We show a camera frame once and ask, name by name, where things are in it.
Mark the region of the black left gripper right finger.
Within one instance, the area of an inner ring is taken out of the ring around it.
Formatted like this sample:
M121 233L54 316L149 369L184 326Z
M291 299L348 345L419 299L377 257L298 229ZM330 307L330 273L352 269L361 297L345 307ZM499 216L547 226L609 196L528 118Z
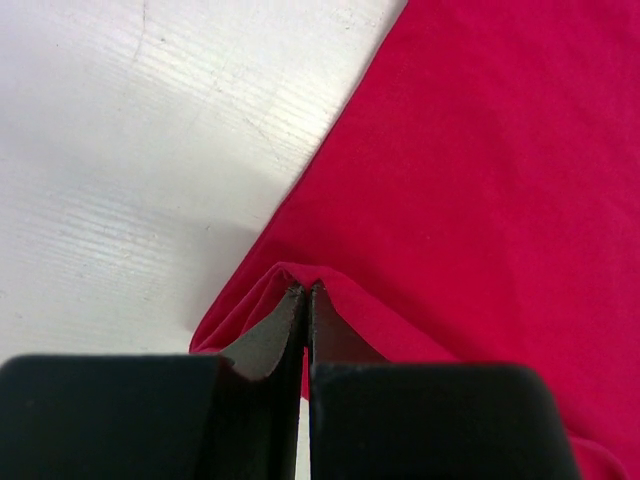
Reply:
M554 399L510 364L392 363L309 296L315 479L576 479Z

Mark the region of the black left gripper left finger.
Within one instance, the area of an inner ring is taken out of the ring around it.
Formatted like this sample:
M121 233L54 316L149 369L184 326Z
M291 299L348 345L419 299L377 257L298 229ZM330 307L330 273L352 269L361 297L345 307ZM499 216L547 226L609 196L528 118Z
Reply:
M5 479L291 479L306 293L216 354L24 355L1 368Z

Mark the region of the red t shirt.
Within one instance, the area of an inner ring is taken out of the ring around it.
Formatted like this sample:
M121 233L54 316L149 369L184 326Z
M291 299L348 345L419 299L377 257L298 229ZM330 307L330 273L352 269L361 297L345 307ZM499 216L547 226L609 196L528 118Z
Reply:
M191 340L323 282L386 358L527 365L639 475L639 5L412 1Z

